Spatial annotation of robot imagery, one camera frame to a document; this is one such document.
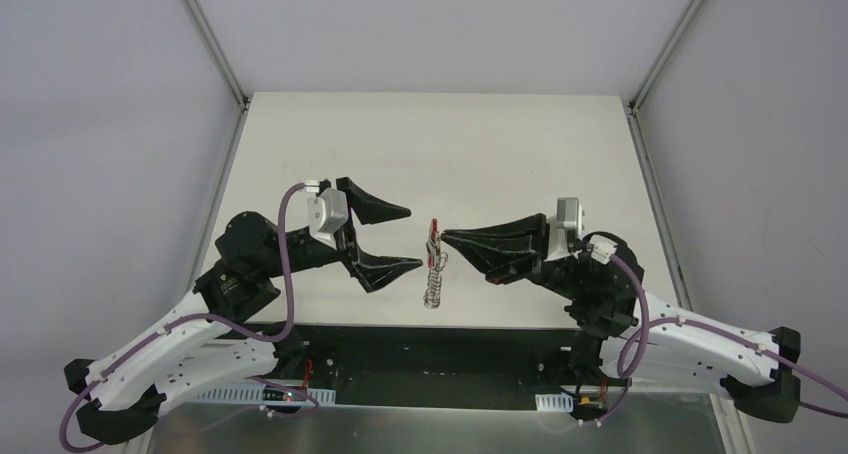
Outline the red handled metal keyring holder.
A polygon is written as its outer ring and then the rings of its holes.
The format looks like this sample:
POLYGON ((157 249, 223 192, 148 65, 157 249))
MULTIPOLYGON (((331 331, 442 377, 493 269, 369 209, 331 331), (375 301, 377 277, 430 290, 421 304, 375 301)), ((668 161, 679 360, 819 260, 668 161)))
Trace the red handled metal keyring holder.
POLYGON ((436 218, 432 218, 430 221, 425 247, 427 252, 428 276, 423 295, 423 304, 428 309, 437 309, 441 303, 442 271, 446 266, 448 254, 442 251, 441 234, 436 218))

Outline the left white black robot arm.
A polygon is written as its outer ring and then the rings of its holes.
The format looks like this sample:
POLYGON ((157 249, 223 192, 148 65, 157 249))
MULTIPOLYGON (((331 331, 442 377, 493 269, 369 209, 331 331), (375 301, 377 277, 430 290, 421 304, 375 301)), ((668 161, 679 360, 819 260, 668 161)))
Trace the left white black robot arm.
POLYGON ((219 259, 162 318, 105 357, 65 366, 74 400, 60 422, 62 447, 76 451, 71 422, 94 448, 118 445, 209 389, 265 375, 307 377, 293 275, 340 264, 368 293, 388 286, 422 261, 368 254, 356 228, 410 214, 343 177, 293 185, 275 219, 235 215, 216 240, 219 259))

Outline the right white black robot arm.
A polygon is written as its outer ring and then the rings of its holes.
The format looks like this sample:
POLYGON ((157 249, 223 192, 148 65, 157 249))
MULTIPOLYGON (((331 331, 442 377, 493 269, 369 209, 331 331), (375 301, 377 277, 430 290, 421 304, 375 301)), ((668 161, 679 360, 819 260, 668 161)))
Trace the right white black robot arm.
POLYGON ((536 214, 440 238, 490 284, 527 281, 567 300, 578 331, 566 370, 580 383, 644 379, 697 389, 773 423, 791 422, 800 408, 791 369, 797 331, 736 328, 658 298, 627 243, 584 232, 577 215, 536 214))

